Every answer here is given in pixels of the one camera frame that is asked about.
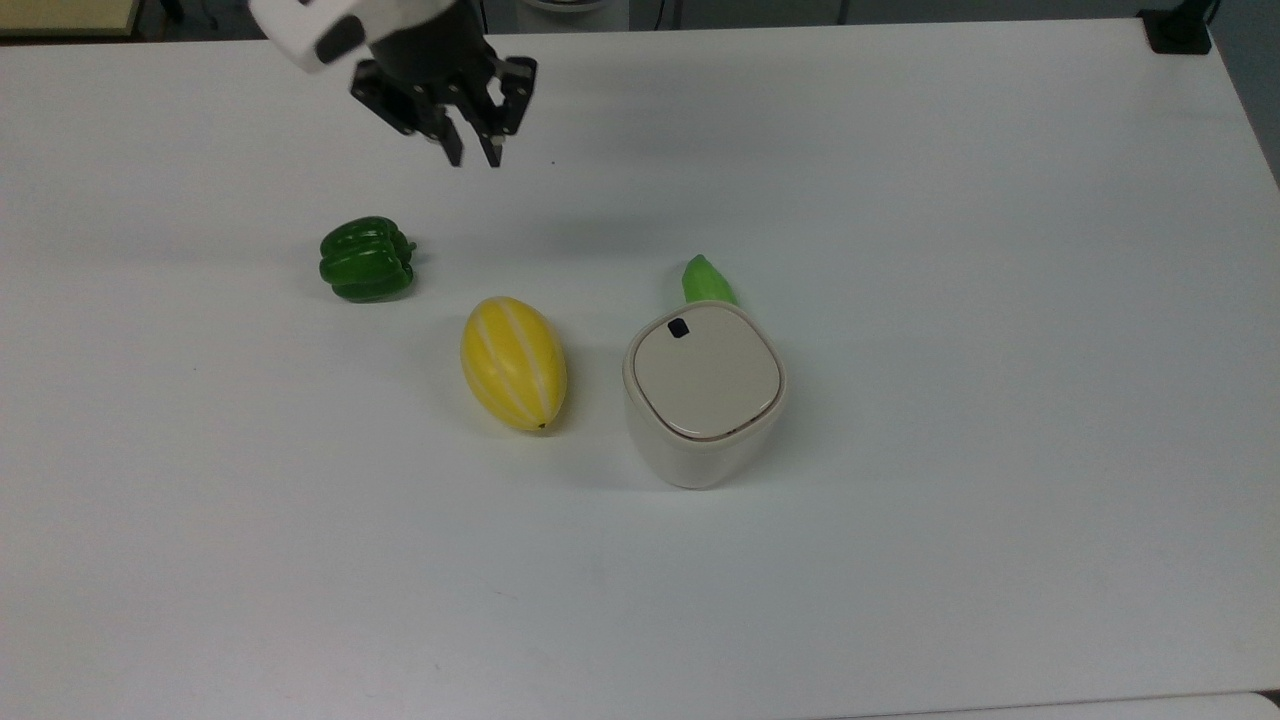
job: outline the toy fruit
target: toy fruit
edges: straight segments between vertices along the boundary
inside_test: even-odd
[[[320,242],[320,277],[352,302],[385,300],[413,283],[415,247],[387,218],[351,220]]]
[[[462,331],[462,373],[485,410],[521,430],[545,429],[568,384],[556,328],[512,297],[490,297],[471,311]]]
[[[733,288],[728,286],[728,281],[703,255],[698,255],[685,265],[681,284],[685,286],[685,302],[719,300],[737,305],[737,297],[733,295]]]

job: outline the yellow melon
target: yellow melon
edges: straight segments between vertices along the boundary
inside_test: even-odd
[[[521,430],[550,425],[568,386],[556,328],[512,297],[490,297],[471,311],[462,331],[462,373],[485,410]]]

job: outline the container lid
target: container lid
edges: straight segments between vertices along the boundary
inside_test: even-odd
[[[694,305],[636,345],[635,378],[654,414],[690,439],[732,434],[763,415],[782,370],[745,316],[721,304]]]

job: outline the table surface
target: table surface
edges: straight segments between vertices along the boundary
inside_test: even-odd
[[[0,714],[800,719],[1280,685],[1280,195],[1137,20],[511,36],[502,169],[265,42],[0,49]],[[163,105],[164,113],[154,109]],[[349,305],[319,238],[420,245]],[[780,347],[707,492],[622,354]],[[559,328],[550,437],[457,347]]]
[[[918,720],[1280,720],[1280,708],[1253,693],[960,710]]]
[[[141,0],[0,0],[0,35],[129,35]]]

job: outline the white container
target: white container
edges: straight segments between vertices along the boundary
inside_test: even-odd
[[[650,323],[622,369],[627,428],[654,473],[701,489],[742,470],[786,404],[773,343],[740,309],[694,302]]]

